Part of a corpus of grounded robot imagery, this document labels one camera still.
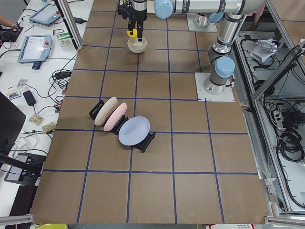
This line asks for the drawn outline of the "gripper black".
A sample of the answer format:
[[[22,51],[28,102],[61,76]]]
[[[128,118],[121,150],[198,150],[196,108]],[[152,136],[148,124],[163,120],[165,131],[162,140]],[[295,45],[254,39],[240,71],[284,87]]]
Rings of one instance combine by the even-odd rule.
[[[146,0],[123,0],[117,8],[118,15],[128,21],[128,31],[133,33],[133,24],[137,23],[137,38],[142,42],[143,22],[147,19]]]

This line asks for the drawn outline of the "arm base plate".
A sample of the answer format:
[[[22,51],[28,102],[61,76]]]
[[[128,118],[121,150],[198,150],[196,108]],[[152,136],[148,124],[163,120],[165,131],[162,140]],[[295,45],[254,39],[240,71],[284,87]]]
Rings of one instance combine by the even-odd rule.
[[[210,73],[195,73],[195,83],[199,102],[235,102],[229,78],[218,86],[210,81]]]
[[[210,22],[211,13],[187,13],[188,31],[217,32],[215,23]]]

